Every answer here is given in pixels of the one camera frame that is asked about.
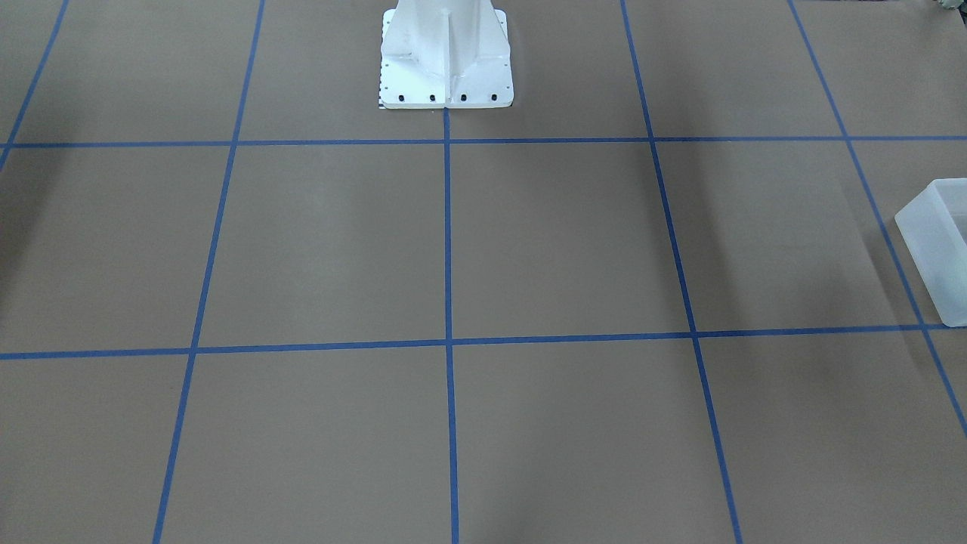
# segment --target translucent plastic container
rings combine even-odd
[[[967,178],[937,179],[896,225],[945,325],[967,325]]]

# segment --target white metal bracket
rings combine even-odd
[[[507,107],[507,15],[490,0],[399,0],[383,15],[379,105]]]

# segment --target gray surface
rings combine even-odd
[[[188,345],[225,155],[15,150],[0,172],[0,348]]]
[[[442,349],[199,357],[165,542],[444,542]]]
[[[462,542],[732,541],[691,342],[454,356]]]
[[[268,0],[242,138],[442,138],[375,107],[393,4]],[[621,2],[496,4],[517,101],[451,136],[646,135]],[[658,136],[839,136],[785,2],[628,4]],[[956,14],[796,5],[850,134],[967,136]],[[257,6],[72,0],[16,141],[228,141]],[[0,141],[59,7],[0,5]],[[159,506],[162,544],[729,543],[733,510],[748,544],[967,540],[964,429],[863,182],[937,326],[892,217],[963,140],[855,141],[863,177],[844,141],[663,141],[660,178],[643,141],[183,143],[0,172],[5,544],[149,542]],[[756,336],[689,339],[662,184],[697,331]],[[965,404],[967,329],[929,335]]]
[[[703,345],[747,542],[967,540],[967,448],[919,333]]]
[[[688,327],[646,144],[453,153],[456,336]]]
[[[147,541],[184,371],[183,357],[0,365],[4,542]]]

